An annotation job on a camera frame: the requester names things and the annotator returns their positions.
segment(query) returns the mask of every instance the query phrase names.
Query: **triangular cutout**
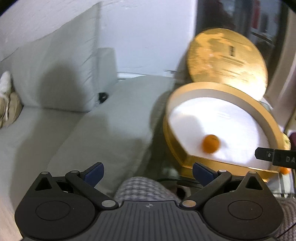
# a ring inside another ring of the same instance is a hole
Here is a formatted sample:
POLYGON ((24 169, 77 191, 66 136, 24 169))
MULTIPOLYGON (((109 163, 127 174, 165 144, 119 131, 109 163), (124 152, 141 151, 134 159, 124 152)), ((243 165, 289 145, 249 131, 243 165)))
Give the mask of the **triangular cutout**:
POLYGON ((38 183, 35 191, 47 190, 52 189, 48 179, 46 177, 42 178, 41 181, 38 183))
POLYGON ((255 189, 255 190, 263 190, 260 183, 257 181, 257 179, 255 177, 249 178, 246 188, 255 189))

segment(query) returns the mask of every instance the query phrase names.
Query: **wall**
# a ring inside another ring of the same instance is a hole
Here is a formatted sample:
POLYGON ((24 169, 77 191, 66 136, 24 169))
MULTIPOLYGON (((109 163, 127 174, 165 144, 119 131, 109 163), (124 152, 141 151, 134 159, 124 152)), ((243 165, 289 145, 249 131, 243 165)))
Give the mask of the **wall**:
MULTIPOLYGON (((118 71, 171 74, 195 31, 197 0, 106 0, 99 47, 113 47, 118 71)), ((0 59, 90 8, 98 0, 18 0, 0 17, 0 59)))

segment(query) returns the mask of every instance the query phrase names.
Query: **gray sofa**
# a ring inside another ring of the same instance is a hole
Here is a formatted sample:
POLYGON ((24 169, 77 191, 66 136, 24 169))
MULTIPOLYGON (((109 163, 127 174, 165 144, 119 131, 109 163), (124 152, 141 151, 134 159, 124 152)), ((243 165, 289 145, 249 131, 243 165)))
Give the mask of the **gray sofa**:
POLYGON ((42 171, 59 176, 98 161, 105 175, 96 188, 112 196, 147 163, 174 79, 119 82, 113 49, 97 49, 98 15, 96 4, 0 63, 24 104, 0 129, 0 205, 15 209, 42 171), (100 92, 109 94, 102 104, 100 92))

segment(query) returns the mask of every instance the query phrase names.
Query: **orange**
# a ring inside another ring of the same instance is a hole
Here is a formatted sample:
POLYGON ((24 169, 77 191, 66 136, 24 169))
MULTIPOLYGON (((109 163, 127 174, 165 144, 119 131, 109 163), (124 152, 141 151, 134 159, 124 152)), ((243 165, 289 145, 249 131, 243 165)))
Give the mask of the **orange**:
POLYGON ((208 154, 214 153, 220 147, 220 140, 215 135, 207 135, 202 141, 202 150, 208 154))

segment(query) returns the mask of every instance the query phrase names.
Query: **black cable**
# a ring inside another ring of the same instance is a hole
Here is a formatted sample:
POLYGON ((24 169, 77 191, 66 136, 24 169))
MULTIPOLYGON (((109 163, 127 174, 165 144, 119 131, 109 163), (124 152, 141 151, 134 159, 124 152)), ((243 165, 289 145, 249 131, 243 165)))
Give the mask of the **black cable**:
POLYGON ((291 227, 289 227, 285 232, 283 232, 281 235, 279 235, 278 237, 277 237, 277 239, 278 238, 280 238, 281 236, 283 236, 285 233, 287 233, 289 230, 291 230, 293 227, 295 227, 295 225, 296 225, 296 222, 291 226, 291 227))

